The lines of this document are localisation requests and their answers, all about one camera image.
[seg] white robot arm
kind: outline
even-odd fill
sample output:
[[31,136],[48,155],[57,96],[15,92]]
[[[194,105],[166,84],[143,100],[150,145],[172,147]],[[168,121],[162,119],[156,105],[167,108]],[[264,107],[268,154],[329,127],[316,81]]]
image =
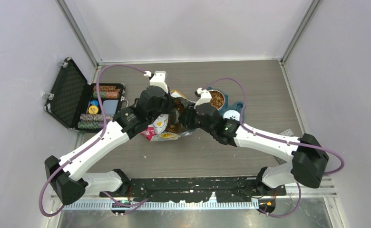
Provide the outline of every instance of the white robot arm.
[[[165,84],[165,72],[157,71],[154,76],[151,74],[146,74],[146,76],[151,77],[151,86],[141,93],[134,105],[123,108],[111,122],[108,122],[105,134],[93,147],[71,161],[75,154],[100,138],[101,132],[60,159],[54,156],[46,159],[47,177],[62,164],[70,162],[51,181],[54,191],[64,205],[75,202],[85,194],[95,194],[101,191],[124,194],[130,187],[129,178],[121,170],[107,173],[86,173],[86,171],[111,150],[146,130],[159,115],[169,114],[172,111],[174,101]],[[253,132],[251,133],[245,130],[238,121],[223,118],[218,110],[209,104],[211,95],[208,91],[200,88],[196,94],[200,96],[200,99],[178,117],[184,127],[201,128],[221,144],[248,147],[287,161],[277,167],[261,169],[255,181],[259,192],[270,194],[276,187],[293,182],[299,182],[311,188],[319,187],[328,162],[325,152],[277,142],[260,137],[256,133],[287,142],[303,142],[320,146],[313,136],[305,134],[302,138],[286,137],[254,129],[245,124],[244,126]]]

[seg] blue poker chip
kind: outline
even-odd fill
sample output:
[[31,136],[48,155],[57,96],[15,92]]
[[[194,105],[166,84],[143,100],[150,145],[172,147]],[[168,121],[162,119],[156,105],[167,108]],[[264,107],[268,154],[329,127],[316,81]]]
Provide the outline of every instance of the blue poker chip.
[[93,100],[91,102],[89,102],[91,105],[94,105],[94,106],[98,106],[98,101],[96,100]]

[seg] food bag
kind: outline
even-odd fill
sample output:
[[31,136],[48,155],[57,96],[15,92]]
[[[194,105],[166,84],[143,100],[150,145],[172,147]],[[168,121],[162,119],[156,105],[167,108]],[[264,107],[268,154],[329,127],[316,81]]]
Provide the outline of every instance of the food bag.
[[197,129],[188,129],[178,120],[179,116],[194,106],[195,102],[188,100],[183,94],[172,90],[170,95],[174,98],[175,105],[170,114],[161,114],[141,135],[149,141],[176,140],[182,136],[189,136]]

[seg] gray wall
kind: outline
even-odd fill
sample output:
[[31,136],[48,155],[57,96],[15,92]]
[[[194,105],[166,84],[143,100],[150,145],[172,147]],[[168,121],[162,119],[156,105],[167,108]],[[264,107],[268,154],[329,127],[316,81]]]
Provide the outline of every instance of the gray wall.
[[44,160],[72,150],[76,134],[43,111],[41,94],[68,56],[91,78],[93,66],[54,0],[0,1],[0,228],[44,227]]
[[346,161],[332,179],[347,227],[371,227],[371,0],[322,1],[287,69],[308,132]]
[[281,58],[312,0],[67,1],[94,52],[125,62]]

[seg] white bracket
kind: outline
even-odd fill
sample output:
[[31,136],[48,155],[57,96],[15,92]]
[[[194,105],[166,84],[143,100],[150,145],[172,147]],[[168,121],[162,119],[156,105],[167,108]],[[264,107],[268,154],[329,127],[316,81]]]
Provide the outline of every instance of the white bracket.
[[152,72],[150,72],[150,71],[145,71],[144,76],[145,76],[145,77],[151,77],[151,76],[152,76]]
[[151,86],[157,86],[157,87],[162,88],[168,94],[169,88],[167,87],[165,80],[166,80],[166,71],[155,71],[155,74],[149,80],[149,83]]
[[211,102],[212,96],[208,90],[203,89],[203,88],[198,88],[195,92],[200,96],[200,98],[195,103],[194,107],[197,107],[198,105],[202,105],[204,103]]
[[88,183],[85,195],[99,194],[101,191],[117,191],[122,184],[121,177],[114,171],[105,173],[85,173],[83,180]]

